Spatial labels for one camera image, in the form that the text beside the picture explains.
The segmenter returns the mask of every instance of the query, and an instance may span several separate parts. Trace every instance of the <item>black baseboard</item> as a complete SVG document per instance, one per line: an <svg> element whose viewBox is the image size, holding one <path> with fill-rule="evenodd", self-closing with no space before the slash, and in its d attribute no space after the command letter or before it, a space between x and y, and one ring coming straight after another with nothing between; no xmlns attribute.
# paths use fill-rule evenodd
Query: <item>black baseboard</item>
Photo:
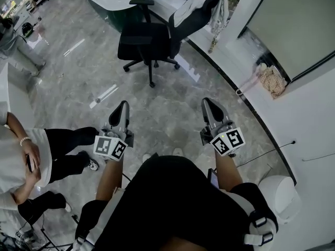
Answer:
<svg viewBox="0 0 335 251"><path fill-rule="evenodd" d="M155 12L150 10L150 14L152 14L155 18L157 18L158 20L160 20L161 22L167 24L168 22L166 20L164 20L162 17L160 17L159 15L157 15ZM197 52L200 53L201 56L203 56L218 72L219 74L228 82L228 84L236 91L238 88L235 85L235 83L228 77L227 74L225 74L225 72L207 55L207 53L205 53L201 48L199 48L191 39L186 38L185 41L187 43L189 43ZM246 106L250 109L250 111L252 112L252 114L255 116L255 118L257 119L258 123L260 123L261 127L264 129L265 133L267 134L267 136L269 137L269 139L271 140L273 146L275 147L275 149L277 150L279 156L281 157L281 159L284 162L284 165L289 173L289 175L292 177L292 180L294 182L294 185L297 184L297 180L295 178L295 176L293 175L293 172L284 156L284 154L282 153L281 149L279 148L279 145L277 144L276 140L273 138L270 130L267 128L266 124L263 122L262 118L258 115L258 113L256 112L256 110L253 108L253 106L251 105L251 103L247 100L247 98L243 98L244 103L246 104Z"/></svg>

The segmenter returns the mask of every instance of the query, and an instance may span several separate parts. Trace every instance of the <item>marble floor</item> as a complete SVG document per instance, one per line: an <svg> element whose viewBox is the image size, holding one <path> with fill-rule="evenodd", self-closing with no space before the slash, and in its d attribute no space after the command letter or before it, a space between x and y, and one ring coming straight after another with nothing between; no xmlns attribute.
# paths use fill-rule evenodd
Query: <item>marble floor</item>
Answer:
<svg viewBox="0 0 335 251"><path fill-rule="evenodd" d="M148 69L138 64L125 73L118 60L120 34L91 8L87 0L50 0L35 12L41 16L39 27L29 38L35 50L47 60L41 74L29 80L29 96L36 117L36 127L77 129L101 126L104 118L122 100L130 104L129 129L135 134L134 148L125 153L124 173L132 178L142 164L144 153L172 154L180 147L205 174L215 168L214 150L203 146L199 131L204 127L201 99L210 97L224 105L231 119L241 128L246 146L234 159L237 165L274 149L266 133L248 107L220 74L187 42L180 58L189 67L178 71L172 64L160 62L153 69L156 87L149 87ZM82 42L69 54L77 43ZM194 69L196 82L187 73ZM100 94L113 85L118 90L90 108ZM92 153L92 147L79 147ZM93 200L100 171L86 169L80 176L71 176L49 185L46 190L62 192L77 215L81 207ZM288 175L276 151L239 167L244 181L256 184L266 175ZM44 228L57 244L73 240L75 223L64 210L48 210Z"/></svg>

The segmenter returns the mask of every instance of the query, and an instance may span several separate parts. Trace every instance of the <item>office chair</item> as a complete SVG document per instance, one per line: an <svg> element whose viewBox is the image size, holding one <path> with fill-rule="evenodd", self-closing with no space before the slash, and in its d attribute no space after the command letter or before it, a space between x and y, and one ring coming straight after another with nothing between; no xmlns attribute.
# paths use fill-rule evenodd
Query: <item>office chair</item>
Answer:
<svg viewBox="0 0 335 251"><path fill-rule="evenodd" d="M129 71L129 67L144 61L144 64L149 67L149 85L154 87L152 61L155 61L155 68L159 67L157 61L164 61L174 64L175 69L178 70L180 65L173 58L179 53L182 40L210 21L211 10L218 2L219 0L206 0L202 8L194 10L178 27L174 27L174 14L172 14L168 23L170 38L167 25L151 23L148 6L154 5L154 1L131 0L130 5L141 7L146 22L127 23L122 30L118 58L133 60L123 66L125 72Z"/></svg>

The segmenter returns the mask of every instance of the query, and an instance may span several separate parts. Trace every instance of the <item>black buckle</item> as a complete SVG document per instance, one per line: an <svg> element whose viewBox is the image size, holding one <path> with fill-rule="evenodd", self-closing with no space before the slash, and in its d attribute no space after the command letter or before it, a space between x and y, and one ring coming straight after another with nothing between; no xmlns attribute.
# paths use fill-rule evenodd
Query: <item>black buckle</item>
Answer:
<svg viewBox="0 0 335 251"><path fill-rule="evenodd" d="M273 240L273 234L272 234L272 232L265 233L265 234L263 234L262 238L263 238L263 240L262 240L262 244L260 246L265 245L268 242L271 242Z"/></svg>
<svg viewBox="0 0 335 251"><path fill-rule="evenodd" d="M267 222L267 218L256 210L250 213L249 218L255 228L261 227Z"/></svg>

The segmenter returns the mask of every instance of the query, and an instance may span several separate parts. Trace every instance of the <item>hand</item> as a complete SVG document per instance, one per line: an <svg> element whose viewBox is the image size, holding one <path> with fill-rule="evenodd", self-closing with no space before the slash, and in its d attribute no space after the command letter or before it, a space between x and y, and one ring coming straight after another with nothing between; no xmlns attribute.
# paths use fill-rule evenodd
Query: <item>hand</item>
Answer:
<svg viewBox="0 0 335 251"><path fill-rule="evenodd" d="M35 186L35 184L41 179L41 171L38 167L33 172L29 171L28 165L26 165L26 184Z"/></svg>
<svg viewBox="0 0 335 251"><path fill-rule="evenodd" d="M29 155L30 161L33 161L35 163L35 167L38 168L41 163L41 158L40 150L38 149L37 145L32 143L31 140L25 140L22 143L22 148L25 154Z"/></svg>

